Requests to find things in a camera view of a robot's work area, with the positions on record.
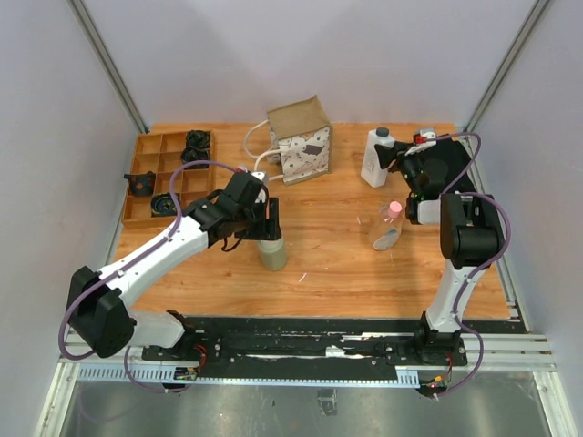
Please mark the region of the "white bottle grey cap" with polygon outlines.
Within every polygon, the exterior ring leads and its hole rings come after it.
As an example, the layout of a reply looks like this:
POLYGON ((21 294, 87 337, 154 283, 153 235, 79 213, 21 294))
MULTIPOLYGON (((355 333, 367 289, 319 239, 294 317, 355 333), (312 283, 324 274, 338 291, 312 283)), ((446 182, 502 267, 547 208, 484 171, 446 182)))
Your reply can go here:
POLYGON ((361 168, 361 178, 372 188, 381 187, 385 183, 388 175, 386 170, 380 169, 374 145, 380 144, 391 147, 394 142, 395 138, 391 136, 387 127, 377 127, 368 132, 361 168))

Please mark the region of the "cream bottle beige cap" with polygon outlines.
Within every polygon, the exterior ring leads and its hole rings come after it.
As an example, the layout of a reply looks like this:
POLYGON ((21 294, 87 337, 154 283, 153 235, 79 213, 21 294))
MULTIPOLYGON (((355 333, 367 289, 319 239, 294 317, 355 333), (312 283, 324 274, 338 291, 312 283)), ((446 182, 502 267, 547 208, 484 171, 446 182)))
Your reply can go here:
POLYGON ((284 239, 259 240, 257 247, 265 269, 277 271, 285 267, 288 257, 284 239))

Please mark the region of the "clear bottle pink cap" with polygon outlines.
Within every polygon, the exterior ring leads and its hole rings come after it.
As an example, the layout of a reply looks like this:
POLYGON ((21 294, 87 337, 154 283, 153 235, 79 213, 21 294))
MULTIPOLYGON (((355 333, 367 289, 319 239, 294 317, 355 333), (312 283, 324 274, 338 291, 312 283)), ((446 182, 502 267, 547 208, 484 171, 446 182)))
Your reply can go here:
POLYGON ((385 251, 395 245, 401 235, 403 214, 403 205, 396 200, 380 207, 371 231, 371 241, 375 250, 385 251))

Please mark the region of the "beige canvas bag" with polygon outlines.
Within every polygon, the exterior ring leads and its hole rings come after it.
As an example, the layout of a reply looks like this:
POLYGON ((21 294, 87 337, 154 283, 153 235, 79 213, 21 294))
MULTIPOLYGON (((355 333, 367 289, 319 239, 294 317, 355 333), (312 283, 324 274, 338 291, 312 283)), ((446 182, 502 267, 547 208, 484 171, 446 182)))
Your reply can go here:
POLYGON ((265 158, 279 164, 281 174, 274 178, 289 186, 331 172, 332 136, 332 122, 314 95, 268 110, 266 119, 247 132, 242 148, 257 165, 265 158), (250 136, 264 126, 269 128, 271 146, 254 154, 250 136))

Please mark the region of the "wooden compartment tray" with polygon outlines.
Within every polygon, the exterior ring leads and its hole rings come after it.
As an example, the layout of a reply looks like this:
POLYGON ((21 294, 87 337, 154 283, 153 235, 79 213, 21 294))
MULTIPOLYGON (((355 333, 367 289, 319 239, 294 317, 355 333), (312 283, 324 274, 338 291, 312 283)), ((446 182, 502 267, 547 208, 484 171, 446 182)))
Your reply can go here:
MULTIPOLYGON (((137 137, 131 168, 127 174, 152 171, 156 174, 156 181, 154 193, 149 197, 131 196, 127 187, 122 215, 122 223, 126 228, 161 227, 174 220, 176 216, 151 217, 150 201, 157 194, 173 190, 180 205, 185 208, 190 202, 207 196, 214 189, 215 168, 189 169, 193 162, 185 165, 181 162, 180 155, 186 147, 185 138, 189 131, 143 134, 137 137)), ((211 132, 209 150, 209 160, 214 159, 211 132)))

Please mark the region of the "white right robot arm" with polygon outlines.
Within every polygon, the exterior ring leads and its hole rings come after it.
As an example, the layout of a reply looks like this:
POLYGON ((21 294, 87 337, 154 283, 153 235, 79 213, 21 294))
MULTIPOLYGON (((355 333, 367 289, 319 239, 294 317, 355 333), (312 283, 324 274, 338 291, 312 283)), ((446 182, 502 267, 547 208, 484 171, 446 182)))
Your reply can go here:
POLYGON ((394 365, 464 365, 463 314, 485 271, 507 249, 507 216, 490 195, 476 192, 468 171, 477 153, 465 144, 478 141, 470 132, 437 135, 431 128, 411 141, 391 136, 388 128, 369 132, 361 176, 374 188, 388 174, 400 174, 409 195, 404 214, 414 225, 437 225, 445 269, 429 308, 411 337, 385 344, 385 358, 394 365))

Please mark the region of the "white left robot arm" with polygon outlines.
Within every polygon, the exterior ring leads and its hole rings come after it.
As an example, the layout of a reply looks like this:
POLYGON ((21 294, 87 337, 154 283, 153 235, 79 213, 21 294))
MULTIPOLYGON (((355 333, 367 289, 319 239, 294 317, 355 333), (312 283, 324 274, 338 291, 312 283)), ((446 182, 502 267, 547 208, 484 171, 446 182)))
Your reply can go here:
POLYGON ((262 171, 237 171, 224 189, 190 203, 169 228, 125 258, 98 271, 78 269, 64 324, 100 358, 126 347, 158 346, 175 360, 187 359, 199 334, 186 317, 132 306, 160 278, 217 242, 281 239, 279 200, 267 182, 262 171))

